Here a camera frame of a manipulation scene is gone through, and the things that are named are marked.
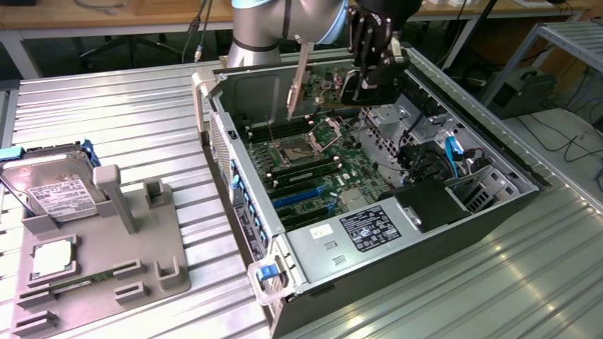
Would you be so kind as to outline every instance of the metal rack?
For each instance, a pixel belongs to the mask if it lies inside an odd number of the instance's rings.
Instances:
[[[518,68],[537,39],[542,37],[569,52],[573,56],[586,62],[594,69],[603,73],[603,25],[594,21],[580,23],[539,23],[531,29],[527,37],[519,45],[518,51],[509,60],[497,79],[487,85],[479,101],[489,106],[497,93],[499,92],[509,75]],[[535,65],[542,64],[546,59],[535,61]]]

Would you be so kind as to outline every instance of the pcie slot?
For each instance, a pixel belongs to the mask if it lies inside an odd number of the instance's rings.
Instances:
[[[315,187],[317,185],[313,184],[311,182],[301,182],[299,184],[291,185],[269,193],[269,197],[271,199],[277,199],[281,198],[282,196],[289,196],[290,194],[294,194],[306,189],[314,189]]]
[[[310,191],[302,192],[294,196],[289,196],[287,198],[275,200],[273,202],[273,206],[275,208],[289,206],[294,203],[299,203],[301,201],[305,201],[305,200],[309,200],[311,198],[321,196],[323,194],[323,192],[325,192],[325,186],[321,186],[317,189],[311,189]]]
[[[291,228],[293,226],[295,226],[301,223],[309,224],[317,218],[327,216],[333,212],[333,209],[334,209],[333,205],[329,205],[326,207],[311,210],[310,212],[306,212],[305,214],[295,215],[294,217],[287,218],[286,220],[282,220],[283,226],[286,228]]]

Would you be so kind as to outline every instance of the case handle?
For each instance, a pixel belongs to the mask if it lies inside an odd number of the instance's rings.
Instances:
[[[283,272],[281,267],[278,256],[270,254],[261,261],[251,263],[247,268],[247,276],[253,283],[255,298],[262,306],[269,306],[281,298],[285,298],[295,292],[291,279],[287,279],[287,286],[283,286],[279,291],[267,294],[262,290],[261,281],[279,279],[279,274]]]

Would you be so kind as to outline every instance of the office chair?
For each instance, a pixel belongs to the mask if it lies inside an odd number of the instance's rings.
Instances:
[[[105,36],[105,44],[90,51],[85,52],[85,44],[82,42],[81,37],[73,38],[73,41],[75,43],[75,48],[78,49],[79,53],[79,59],[82,62],[82,65],[87,69],[95,68],[95,63],[91,61],[91,58],[106,51],[122,46],[123,44],[127,44],[129,46],[129,55],[130,55],[130,67],[134,69],[137,68],[137,46],[145,45],[149,46],[162,52],[167,52],[170,54],[174,54],[177,59],[177,63],[181,64],[181,58],[182,58],[182,51],[179,51],[177,48],[170,47],[165,42],[167,41],[167,37],[165,33],[159,33],[159,42],[155,42],[153,40],[149,40],[145,38],[147,35],[122,35],[117,39],[114,39],[111,36]]]

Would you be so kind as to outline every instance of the hard drive label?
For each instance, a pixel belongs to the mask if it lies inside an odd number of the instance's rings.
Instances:
[[[82,180],[33,187],[27,191],[54,218],[95,209],[95,201]]]

